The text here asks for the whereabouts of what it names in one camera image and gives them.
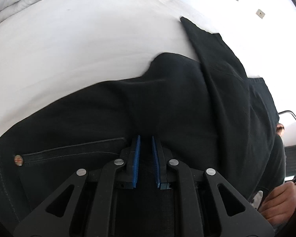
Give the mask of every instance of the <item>human hand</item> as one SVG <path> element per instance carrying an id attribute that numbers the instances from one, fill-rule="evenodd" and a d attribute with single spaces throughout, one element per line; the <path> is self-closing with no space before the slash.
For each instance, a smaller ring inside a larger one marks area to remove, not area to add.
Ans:
<path id="1" fill-rule="evenodd" d="M 277 125 L 276 125 L 276 133 L 279 135 L 279 136 L 283 136 L 283 134 L 284 134 L 284 126 L 282 125 L 282 124 L 280 124 L 280 123 L 278 123 Z"/>
<path id="2" fill-rule="evenodd" d="M 286 182 L 269 193 L 259 212 L 273 226 L 286 223 L 296 209 L 296 184 Z"/>

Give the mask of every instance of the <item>black jeans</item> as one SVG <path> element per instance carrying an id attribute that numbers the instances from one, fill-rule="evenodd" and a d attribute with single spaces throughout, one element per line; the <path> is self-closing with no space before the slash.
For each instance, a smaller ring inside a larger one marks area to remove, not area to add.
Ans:
<path id="1" fill-rule="evenodd" d="M 0 221 L 10 232 L 77 169 L 102 167 L 137 134 L 157 136 L 191 168 L 217 169 L 246 199 L 283 182 L 272 162 L 285 167 L 274 146 L 278 114 L 264 80 L 246 77 L 219 34 L 182 23 L 201 63 L 161 54 L 143 76 L 77 91 L 0 138 Z"/>

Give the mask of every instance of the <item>jeans back pocket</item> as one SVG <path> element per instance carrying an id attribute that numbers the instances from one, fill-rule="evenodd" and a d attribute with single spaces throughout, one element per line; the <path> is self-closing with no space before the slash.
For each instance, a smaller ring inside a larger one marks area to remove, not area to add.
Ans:
<path id="1" fill-rule="evenodd" d="M 115 138 L 21 154 L 23 164 L 18 170 L 31 209 L 78 169 L 102 168 L 127 146 L 125 138 Z"/>

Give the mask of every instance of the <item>finger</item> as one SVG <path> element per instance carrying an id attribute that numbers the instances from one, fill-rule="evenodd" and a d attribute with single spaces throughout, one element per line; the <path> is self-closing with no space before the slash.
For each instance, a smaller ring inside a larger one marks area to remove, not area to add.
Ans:
<path id="1" fill-rule="evenodd" d="M 288 222 L 289 216 L 287 214 L 279 214 L 274 217 L 269 218 L 267 221 L 272 225 L 280 225 Z"/>
<path id="2" fill-rule="evenodd" d="M 288 192 L 288 189 L 286 189 L 283 193 L 281 193 L 279 196 L 275 197 L 274 199 L 264 202 L 258 211 L 262 213 L 263 211 L 266 211 L 270 208 L 273 208 L 273 207 L 276 207 L 277 205 L 282 204 L 289 198 L 288 195 L 286 194 L 287 192 Z"/>
<path id="3" fill-rule="evenodd" d="M 286 182 L 274 188 L 274 190 L 269 193 L 269 195 L 265 198 L 262 204 L 267 203 L 269 200 L 274 199 L 277 196 L 281 195 L 287 188 L 291 187 L 292 184 L 294 185 L 293 182 Z"/>
<path id="4" fill-rule="evenodd" d="M 280 215 L 280 214 L 284 214 L 284 213 L 288 213 L 288 209 L 287 209 L 286 205 L 282 203 L 280 205 L 277 205 L 275 207 L 272 207 L 270 209 L 267 209 L 267 210 L 261 212 L 261 215 L 265 219 L 270 219 L 276 215 Z"/>

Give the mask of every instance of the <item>blue gripper pad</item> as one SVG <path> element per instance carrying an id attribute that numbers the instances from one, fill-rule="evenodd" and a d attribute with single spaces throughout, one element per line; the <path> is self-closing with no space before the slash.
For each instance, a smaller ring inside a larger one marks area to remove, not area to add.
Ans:
<path id="1" fill-rule="evenodd" d="M 157 153 L 157 147 L 155 144 L 155 137 L 152 137 L 152 155 L 153 155 L 153 163 L 155 167 L 155 183 L 157 184 L 157 188 L 160 188 L 160 165 Z"/>
<path id="2" fill-rule="evenodd" d="M 138 180 L 138 168 L 139 168 L 139 155 L 141 152 L 141 136 L 137 137 L 136 150 L 133 163 L 133 188 L 136 188 Z"/>

